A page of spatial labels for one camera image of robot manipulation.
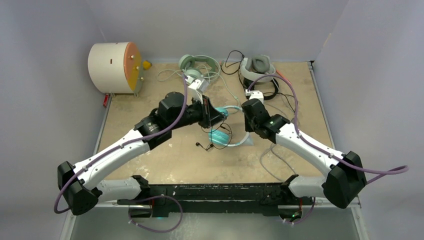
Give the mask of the teal cat-ear headphones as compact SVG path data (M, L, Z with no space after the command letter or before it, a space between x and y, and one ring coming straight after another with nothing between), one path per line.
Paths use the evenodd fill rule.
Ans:
M240 106L236 106L236 105L226 105L223 107L216 107L215 108L217 111L221 112L223 115L225 115L226 117L229 116L229 112L228 109L234 109L237 111L243 111L242 108ZM208 131L208 137L210 142L214 145L214 146L223 146L223 147L238 147L238 146L253 146L254 142L253 139L251 137L251 134L249 132L246 132L244 137L236 142L236 143L231 143L231 138L232 138L232 134L231 133L224 133L221 130L216 129L211 129Z

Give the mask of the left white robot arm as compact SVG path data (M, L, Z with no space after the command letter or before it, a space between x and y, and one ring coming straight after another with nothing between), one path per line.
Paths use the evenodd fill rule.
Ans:
M172 137L172 131L192 124L211 128L223 122L227 116L213 107L210 99L202 95L187 104L188 96L169 92L150 114L133 129L101 152L72 164L64 161L57 167L56 198L64 198L74 215L82 215L99 202L132 200L138 205L146 203L149 191L140 183L140 177L111 181L105 180L110 173L130 160L143 155Z

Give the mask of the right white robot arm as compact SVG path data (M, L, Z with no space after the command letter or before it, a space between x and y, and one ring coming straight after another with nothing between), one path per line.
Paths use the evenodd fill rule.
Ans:
M282 115L271 116L258 99L247 100L241 108L248 132L291 150L322 174L321 177L298 175L287 180L287 186L280 191L284 202L292 204L302 197L318 197L345 209L366 186L365 174L359 171L362 160L357 153L343 153L320 143Z

